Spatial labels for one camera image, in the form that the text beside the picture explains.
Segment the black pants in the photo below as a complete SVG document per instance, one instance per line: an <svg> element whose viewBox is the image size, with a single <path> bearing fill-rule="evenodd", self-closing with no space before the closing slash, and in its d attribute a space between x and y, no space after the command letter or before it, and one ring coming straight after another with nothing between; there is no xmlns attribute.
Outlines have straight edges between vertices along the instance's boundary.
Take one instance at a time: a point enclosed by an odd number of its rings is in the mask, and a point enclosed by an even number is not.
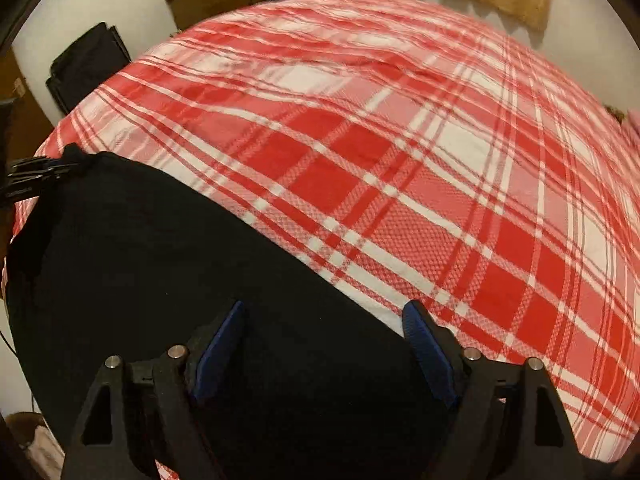
<svg viewBox="0 0 640 480"><path fill-rule="evenodd" d="M77 145L6 255L17 356L65 456L99 367L242 302L201 422L223 479L428 479L416 355L349 294L162 170Z"/></svg>

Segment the red white plaid bedspread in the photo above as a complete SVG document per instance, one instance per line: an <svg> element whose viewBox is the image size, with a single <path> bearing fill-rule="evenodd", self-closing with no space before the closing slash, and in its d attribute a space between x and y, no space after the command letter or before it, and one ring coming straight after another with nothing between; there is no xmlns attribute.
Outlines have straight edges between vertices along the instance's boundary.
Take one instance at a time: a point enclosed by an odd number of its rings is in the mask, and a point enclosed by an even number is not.
<svg viewBox="0 0 640 480"><path fill-rule="evenodd" d="M578 448L639 429L639 142L490 26L420 0L280 0L202 21L40 145L170 174L392 330L410 298L538 356Z"/></svg>

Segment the black folded chair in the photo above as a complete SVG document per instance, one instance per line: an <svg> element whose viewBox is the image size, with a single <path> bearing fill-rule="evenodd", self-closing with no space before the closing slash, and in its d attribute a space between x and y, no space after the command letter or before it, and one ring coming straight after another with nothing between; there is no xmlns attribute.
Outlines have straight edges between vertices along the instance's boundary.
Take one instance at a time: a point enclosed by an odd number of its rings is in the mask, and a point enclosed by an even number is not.
<svg viewBox="0 0 640 480"><path fill-rule="evenodd" d="M131 62L115 26L101 22L65 49L51 64L46 86L66 116L94 89Z"/></svg>

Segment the pink folded blanket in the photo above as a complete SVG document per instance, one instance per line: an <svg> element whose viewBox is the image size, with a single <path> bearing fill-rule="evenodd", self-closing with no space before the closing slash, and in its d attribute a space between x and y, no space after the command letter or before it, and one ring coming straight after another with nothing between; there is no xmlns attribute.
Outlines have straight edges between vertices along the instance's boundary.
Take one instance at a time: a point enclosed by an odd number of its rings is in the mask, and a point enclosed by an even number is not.
<svg viewBox="0 0 640 480"><path fill-rule="evenodd" d="M640 117L638 110L628 110L622 122L622 129L629 143L634 147L640 146Z"/></svg>

